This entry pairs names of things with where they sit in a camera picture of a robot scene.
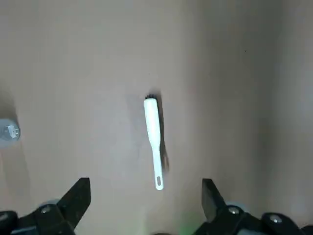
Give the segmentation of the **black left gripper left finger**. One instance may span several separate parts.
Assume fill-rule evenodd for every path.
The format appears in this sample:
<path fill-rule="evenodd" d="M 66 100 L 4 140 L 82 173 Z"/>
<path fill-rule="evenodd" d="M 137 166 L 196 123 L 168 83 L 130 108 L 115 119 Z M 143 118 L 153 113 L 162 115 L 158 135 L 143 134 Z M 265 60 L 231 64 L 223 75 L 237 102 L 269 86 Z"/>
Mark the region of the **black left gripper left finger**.
<path fill-rule="evenodd" d="M 28 215 L 0 212 L 2 235 L 73 235 L 91 203 L 88 177 L 80 178 L 56 203 L 45 203 Z"/>

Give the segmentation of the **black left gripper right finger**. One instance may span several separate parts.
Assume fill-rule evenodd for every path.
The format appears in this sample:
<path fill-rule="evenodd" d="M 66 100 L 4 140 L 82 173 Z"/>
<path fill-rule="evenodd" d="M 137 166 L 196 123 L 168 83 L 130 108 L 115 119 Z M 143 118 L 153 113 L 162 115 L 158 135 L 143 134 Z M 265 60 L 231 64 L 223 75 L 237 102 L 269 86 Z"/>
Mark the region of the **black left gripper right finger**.
<path fill-rule="evenodd" d="M 257 218 L 240 206 L 227 204 L 212 179 L 203 179 L 201 205 L 206 221 L 197 235 L 311 235 L 313 226 L 300 228 L 288 216 L 267 212 Z"/>

